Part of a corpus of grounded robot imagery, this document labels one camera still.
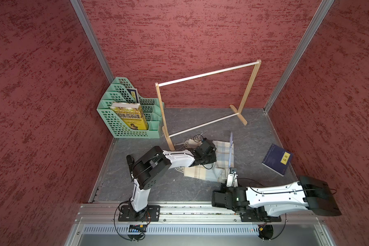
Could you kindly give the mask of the light blue clothes hanger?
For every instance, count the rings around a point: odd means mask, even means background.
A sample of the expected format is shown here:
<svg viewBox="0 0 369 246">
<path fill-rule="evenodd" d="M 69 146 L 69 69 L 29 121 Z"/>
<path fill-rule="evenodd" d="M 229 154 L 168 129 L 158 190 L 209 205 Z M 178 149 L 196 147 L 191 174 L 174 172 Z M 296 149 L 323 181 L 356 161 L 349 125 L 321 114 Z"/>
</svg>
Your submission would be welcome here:
<svg viewBox="0 0 369 246">
<path fill-rule="evenodd" d="M 228 169 L 231 169 L 232 166 L 232 153 L 233 153 L 233 132 L 230 132 L 230 141 L 229 141 L 229 160 L 228 160 Z"/>
</svg>

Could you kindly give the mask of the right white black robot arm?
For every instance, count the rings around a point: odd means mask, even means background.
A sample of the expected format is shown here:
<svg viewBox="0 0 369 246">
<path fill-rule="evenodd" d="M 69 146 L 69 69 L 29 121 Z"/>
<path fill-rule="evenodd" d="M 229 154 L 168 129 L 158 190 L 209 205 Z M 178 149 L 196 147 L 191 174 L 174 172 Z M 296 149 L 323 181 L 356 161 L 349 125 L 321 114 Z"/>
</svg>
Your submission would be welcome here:
<svg viewBox="0 0 369 246">
<path fill-rule="evenodd" d="M 247 211 L 279 217 L 283 214 L 310 210 L 318 216 L 340 216 L 333 192 L 327 182 L 309 176 L 276 187 L 228 187 L 213 191 L 211 205 L 236 213 Z"/>
</svg>

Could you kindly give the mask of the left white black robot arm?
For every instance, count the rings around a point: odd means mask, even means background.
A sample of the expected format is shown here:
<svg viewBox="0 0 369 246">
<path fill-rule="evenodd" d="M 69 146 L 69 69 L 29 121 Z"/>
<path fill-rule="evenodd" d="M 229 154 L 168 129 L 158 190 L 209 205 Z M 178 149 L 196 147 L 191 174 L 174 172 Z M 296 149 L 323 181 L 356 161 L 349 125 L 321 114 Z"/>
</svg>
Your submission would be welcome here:
<svg viewBox="0 0 369 246">
<path fill-rule="evenodd" d="M 130 205 L 134 212 L 142 212 L 148 206 L 150 190 L 170 169 L 209 165 L 216 162 L 216 146 L 204 138 L 195 149 L 165 151 L 152 147 L 140 159 L 126 156 L 134 189 Z"/>
</svg>

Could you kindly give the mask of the wooden clothes rack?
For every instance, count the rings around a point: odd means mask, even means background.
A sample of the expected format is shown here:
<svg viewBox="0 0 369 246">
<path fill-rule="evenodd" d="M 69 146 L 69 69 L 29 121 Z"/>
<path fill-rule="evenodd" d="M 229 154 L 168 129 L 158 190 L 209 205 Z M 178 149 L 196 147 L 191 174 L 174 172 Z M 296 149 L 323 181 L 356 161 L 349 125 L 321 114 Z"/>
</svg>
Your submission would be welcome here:
<svg viewBox="0 0 369 246">
<path fill-rule="evenodd" d="M 209 126 L 230 118 L 237 118 L 244 126 L 249 121 L 244 117 L 244 109 L 253 88 L 257 75 L 262 64 L 261 59 L 256 61 L 219 69 L 211 72 L 197 74 L 182 79 L 175 79 L 167 82 L 155 83 L 154 87 L 162 113 L 163 136 L 171 151 L 175 150 L 172 137 L 189 133 L 193 130 Z M 173 96 L 178 96 L 179 102 L 173 106 L 190 108 L 224 108 L 228 107 L 228 115 L 220 116 L 216 120 L 210 120 L 197 126 L 170 133 L 165 106 L 163 105 L 163 92 L 168 95 L 168 99 L 173 101 Z"/>
</svg>

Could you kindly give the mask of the dark blue book yellow label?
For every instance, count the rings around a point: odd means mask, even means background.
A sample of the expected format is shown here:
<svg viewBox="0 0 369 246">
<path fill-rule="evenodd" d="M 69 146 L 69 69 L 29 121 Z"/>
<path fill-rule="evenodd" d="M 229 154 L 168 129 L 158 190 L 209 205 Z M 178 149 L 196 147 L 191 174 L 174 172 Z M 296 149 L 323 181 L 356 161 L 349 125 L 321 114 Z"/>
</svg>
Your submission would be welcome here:
<svg viewBox="0 0 369 246">
<path fill-rule="evenodd" d="M 293 153 L 276 144 L 271 144 L 262 164 L 280 176 L 284 176 L 293 157 Z"/>
</svg>

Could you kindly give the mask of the black remote control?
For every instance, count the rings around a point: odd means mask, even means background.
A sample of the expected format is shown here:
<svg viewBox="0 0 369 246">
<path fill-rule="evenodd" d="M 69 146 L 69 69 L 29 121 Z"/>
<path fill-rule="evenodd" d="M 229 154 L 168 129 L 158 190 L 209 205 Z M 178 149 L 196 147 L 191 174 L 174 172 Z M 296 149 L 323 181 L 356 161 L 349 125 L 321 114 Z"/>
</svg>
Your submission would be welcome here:
<svg viewBox="0 0 369 246">
<path fill-rule="evenodd" d="M 127 155 L 126 160 L 127 160 L 127 164 L 128 164 L 128 168 L 129 168 L 130 177 L 133 180 L 134 179 L 134 177 L 133 177 L 134 158 L 131 155 Z"/>
</svg>

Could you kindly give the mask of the dark book in organizer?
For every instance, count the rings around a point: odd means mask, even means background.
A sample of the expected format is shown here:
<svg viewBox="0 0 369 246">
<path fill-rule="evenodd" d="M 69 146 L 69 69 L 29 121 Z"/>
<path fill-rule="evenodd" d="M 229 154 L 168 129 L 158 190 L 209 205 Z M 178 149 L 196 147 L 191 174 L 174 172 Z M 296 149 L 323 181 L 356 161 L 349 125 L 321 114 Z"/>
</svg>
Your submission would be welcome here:
<svg viewBox="0 0 369 246">
<path fill-rule="evenodd" d="M 130 95 L 134 98 L 134 100 L 139 104 L 139 94 L 138 90 L 136 88 L 129 88 L 127 91 L 130 93 Z"/>
</svg>

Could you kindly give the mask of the left corner aluminium profile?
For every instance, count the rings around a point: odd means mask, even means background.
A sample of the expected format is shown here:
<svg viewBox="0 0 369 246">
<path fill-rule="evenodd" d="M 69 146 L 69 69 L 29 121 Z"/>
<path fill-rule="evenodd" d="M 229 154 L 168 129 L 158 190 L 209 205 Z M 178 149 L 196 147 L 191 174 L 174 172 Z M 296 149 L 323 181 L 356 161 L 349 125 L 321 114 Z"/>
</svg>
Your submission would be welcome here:
<svg viewBox="0 0 369 246">
<path fill-rule="evenodd" d="M 81 0 L 70 0 L 71 5 L 73 9 L 75 10 L 75 13 L 78 17 L 78 20 L 81 23 L 81 26 L 89 40 L 89 43 L 91 44 L 93 51 L 103 69 L 103 72 L 108 80 L 108 82 L 111 84 L 113 80 L 115 79 L 110 66 L 108 64 L 108 61 L 103 53 L 103 50 L 99 44 L 99 41 L 97 39 L 97 36 L 92 28 L 92 25 L 89 21 L 89 18 L 87 16 L 86 10 L 82 4 Z"/>
</svg>

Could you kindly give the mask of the corner aluminium profile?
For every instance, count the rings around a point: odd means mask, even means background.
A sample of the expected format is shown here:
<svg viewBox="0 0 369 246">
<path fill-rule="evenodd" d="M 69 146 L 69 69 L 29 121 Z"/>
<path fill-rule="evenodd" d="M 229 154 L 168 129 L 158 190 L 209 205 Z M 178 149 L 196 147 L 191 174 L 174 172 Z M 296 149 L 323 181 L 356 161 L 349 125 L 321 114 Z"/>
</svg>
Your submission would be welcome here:
<svg viewBox="0 0 369 246">
<path fill-rule="evenodd" d="M 92 28 L 92 25 L 89 21 L 89 18 L 87 16 L 86 10 L 82 4 L 81 0 L 70 0 L 71 5 L 73 9 L 75 10 L 75 13 L 78 17 L 78 20 L 81 23 L 81 26 L 89 40 L 89 43 L 91 44 L 93 51 L 103 69 L 103 72 L 108 80 L 108 82 L 111 84 L 113 80 L 115 79 L 110 66 L 108 64 L 108 61 L 103 53 L 103 50 L 99 44 L 99 41 L 97 39 L 97 36 Z"/>
<path fill-rule="evenodd" d="M 313 39 L 314 35 L 316 34 L 318 28 L 322 24 L 323 20 L 327 16 L 333 4 L 334 4 L 334 0 L 322 0 L 321 1 L 303 37 L 301 38 L 297 48 L 295 49 L 286 69 L 284 70 L 270 98 L 268 99 L 266 105 L 263 108 L 265 114 L 268 114 L 269 111 L 271 110 L 274 102 L 278 98 L 280 92 L 282 91 L 283 87 L 287 83 L 296 65 L 300 61 L 301 57 L 303 56 L 308 45 L 310 44 L 311 40 Z"/>
</svg>

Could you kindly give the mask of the right corner aluminium profile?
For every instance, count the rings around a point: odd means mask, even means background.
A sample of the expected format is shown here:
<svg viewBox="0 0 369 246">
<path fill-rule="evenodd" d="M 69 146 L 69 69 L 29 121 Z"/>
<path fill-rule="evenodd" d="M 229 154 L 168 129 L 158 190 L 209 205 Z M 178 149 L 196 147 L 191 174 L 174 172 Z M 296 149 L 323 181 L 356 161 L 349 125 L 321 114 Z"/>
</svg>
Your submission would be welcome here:
<svg viewBox="0 0 369 246">
<path fill-rule="evenodd" d="M 295 49 L 286 69 L 284 70 L 270 98 L 268 99 L 266 105 L 263 108 L 265 114 L 268 114 L 269 111 L 271 110 L 274 102 L 278 98 L 280 92 L 282 91 L 283 87 L 287 83 L 296 65 L 300 61 L 301 57 L 303 56 L 308 45 L 310 44 L 311 40 L 313 39 L 314 35 L 316 34 L 318 28 L 322 24 L 323 20 L 327 16 L 333 4 L 334 4 L 334 0 L 322 0 L 321 1 L 303 37 L 301 38 L 297 48 Z"/>
</svg>

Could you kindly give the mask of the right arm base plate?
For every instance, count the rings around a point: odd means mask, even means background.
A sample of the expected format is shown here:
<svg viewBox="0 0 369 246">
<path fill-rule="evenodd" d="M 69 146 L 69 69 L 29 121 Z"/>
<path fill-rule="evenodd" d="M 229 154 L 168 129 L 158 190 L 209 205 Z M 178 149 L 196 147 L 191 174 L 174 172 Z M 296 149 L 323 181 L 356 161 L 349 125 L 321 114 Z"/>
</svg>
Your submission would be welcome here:
<svg viewBox="0 0 369 246">
<path fill-rule="evenodd" d="M 281 217 L 271 217 L 267 214 L 264 207 L 250 208 L 240 215 L 242 222 L 281 222 Z"/>
</svg>

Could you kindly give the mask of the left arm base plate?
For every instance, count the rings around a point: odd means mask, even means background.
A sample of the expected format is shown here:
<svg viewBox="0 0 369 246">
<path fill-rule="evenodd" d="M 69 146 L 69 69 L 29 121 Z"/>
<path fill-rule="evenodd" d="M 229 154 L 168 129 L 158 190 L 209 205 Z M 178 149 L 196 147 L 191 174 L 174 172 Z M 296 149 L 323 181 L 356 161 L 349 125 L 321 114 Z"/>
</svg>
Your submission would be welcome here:
<svg viewBox="0 0 369 246">
<path fill-rule="evenodd" d="M 131 205 L 123 205 L 120 208 L 118 221 L 143 221 L 156 222 L 159 221 L 161 206 L 149 205 L 143 210 L 136 212 Z"/>
</svg>

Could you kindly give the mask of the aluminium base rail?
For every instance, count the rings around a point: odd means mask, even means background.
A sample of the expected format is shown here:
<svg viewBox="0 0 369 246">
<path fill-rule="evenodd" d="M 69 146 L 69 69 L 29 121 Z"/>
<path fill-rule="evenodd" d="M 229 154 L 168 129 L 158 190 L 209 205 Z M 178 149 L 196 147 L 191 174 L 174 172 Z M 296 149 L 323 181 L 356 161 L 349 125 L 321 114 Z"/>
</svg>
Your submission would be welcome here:
<svg viewBox="0 0 369 246">
<path fill-rule="evenodd" d="M 149 222 L 151 225 L 173 224 L 241 224 L 239 214 L 225 209 L 215 208 L 210 202 L 151 202 L 150 205 L 161 206 L 159 221 Z M 75 217 L 79 224 L 134 224 L 143 221 L 118 221 L 119 203 L 96 202 L 82 204 Z"/>
</svg>

